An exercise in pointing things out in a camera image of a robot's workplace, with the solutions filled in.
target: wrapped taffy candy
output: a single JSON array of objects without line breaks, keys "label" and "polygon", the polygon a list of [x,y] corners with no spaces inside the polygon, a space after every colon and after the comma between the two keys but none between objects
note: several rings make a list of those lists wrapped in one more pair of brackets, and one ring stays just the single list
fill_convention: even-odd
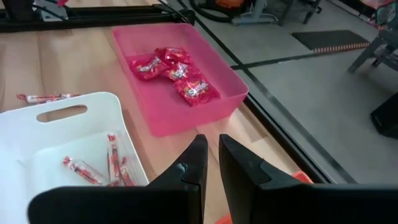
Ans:
[{"label": "wrapped taffy candy", "polygon": [[107,186],[109,184],[109,181],[102,174],[92,168],[92,166],[85,163],[83,160],[72,159],[67,156],[63,159],[62,163],[92,184],[101,186]]},{"label": "wrapped taffy candy", "polygon": [[111,184],[119,185],[120,183],[120,167],[119,167],[119,152],[116,135],[108,134],[108,170]]},{"label": "wrapped taffy candy", "polygon": [[79,94],[58,94],[58,95],[47,95],[47,96],[18,94],[17,98],[25,101],[26,103],[47,103],[51,101],[71,98],[74,96],[79,96]]},{"label": "wrapped taffy candy", "polygon": [[136,183],[133,181],[132,168],[127,163],[126,157],[123,157],[122,163],[120,163],[120,174],[125,186],[135,186]]}]

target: wooden tabletop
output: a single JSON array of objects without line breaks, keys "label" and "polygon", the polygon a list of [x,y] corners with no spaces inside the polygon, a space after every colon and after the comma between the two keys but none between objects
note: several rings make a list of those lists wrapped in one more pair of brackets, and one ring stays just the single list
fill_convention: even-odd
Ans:
[{"label": "wooden tabletop", "polygon": [[[148,5],[155,0],[70,0],[70,7]],[[209,142],[205,223],[228,214],[218,163],[218,136],[229,134],[291,174],[299,168],[242,103],[229,117],[184,133],[157,138],[149,132],[112,44],[111,28],[0,34],[0,112],[27,106],[16,95],[108,91],[122,103],[124,120],[148,179],[161,174],[194,137]],[[49,114],[52,120],[60,114]]]}]

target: orange object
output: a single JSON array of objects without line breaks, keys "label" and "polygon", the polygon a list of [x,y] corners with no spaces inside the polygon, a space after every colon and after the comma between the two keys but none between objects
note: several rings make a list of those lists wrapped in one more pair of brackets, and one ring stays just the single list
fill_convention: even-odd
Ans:
[{"label": "orange object", "polygon": [[[306,184],[313,184],[312,180],[303,172],[303,171],[297,171],[292,175],[294,178],[297,180],[300,180],[303,183]],[[220,218],[216,224],[232,224],[232,218],[231,214],[228,214],[224,216],[223,218]]]},{"label": "orange object", "polygon": [[216,4],[225,7],[227,9],[231,9],[233,7],[241,7],[244,0],[216,0]]}]

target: chair leg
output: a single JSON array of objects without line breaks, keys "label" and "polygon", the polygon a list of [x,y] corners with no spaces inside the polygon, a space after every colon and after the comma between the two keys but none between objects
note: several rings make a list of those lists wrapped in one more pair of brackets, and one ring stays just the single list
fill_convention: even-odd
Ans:
[{"label": "chair leg", "polygon": [[348,72],[354,73],[369,57],[371,57],[374,51],[383,43],[382,39],[377,36],[371,44],[361,53],[361,55],[354,61],[349,67]]},{"label": "chair leg", "polygon": [[[391,53],[393,53],[395,50],[396,50],[395,47],[393,47],[393,46],[387,44],[386,49],[383,51],[382,54],[391,54]],[[377,66],[379,66],[380,64],[381,64],[381,61],[378,60],[378,59],[376,59],[376,60],[372,63],[372,66],[373,66],[373,67],[377,67]]]}]

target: red candy packet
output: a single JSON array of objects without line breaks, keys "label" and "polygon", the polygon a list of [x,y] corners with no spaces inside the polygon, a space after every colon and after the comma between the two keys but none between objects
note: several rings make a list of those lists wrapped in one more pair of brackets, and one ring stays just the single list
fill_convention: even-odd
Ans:
[{"label": "red candy packet", "polygon": [[164,47],[157,48],[155,53],[160,59],[162,59],[167,65],[174,65],[177,62],[191,64],[191,56],[182,48],[176,47]]},{"label": "red candy packet", "polygon": [[220,96],[208,80],[199,74],[177,80],[174,87],[191,106],[207,103]]},{"label": "red candy packet", "polygon": [[175,65],[172,65],[170,68],[166,69],[163,74],[169,79],[175,81],[181,78],[187,78],[200,74],[200,71],[193,65],[177,62]]},{"label": "red candy packet", "polygon": [[131,70],[141,80],[150,80],[160,75],[164,70],[168,69],[166,65],[157,56],[145,60],[133,60],[131,62]]}]

